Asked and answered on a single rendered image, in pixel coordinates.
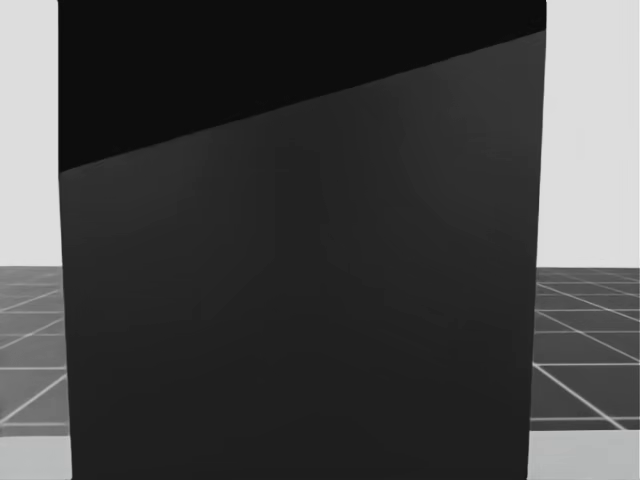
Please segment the black screen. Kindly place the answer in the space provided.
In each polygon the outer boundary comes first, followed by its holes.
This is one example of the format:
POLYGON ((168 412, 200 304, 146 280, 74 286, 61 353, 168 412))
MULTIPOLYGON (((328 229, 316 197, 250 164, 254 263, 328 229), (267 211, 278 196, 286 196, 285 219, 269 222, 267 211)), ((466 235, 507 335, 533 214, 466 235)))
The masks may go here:
POLYGON ((527 480, 546 0, 58 0, 73 480, 527 480))

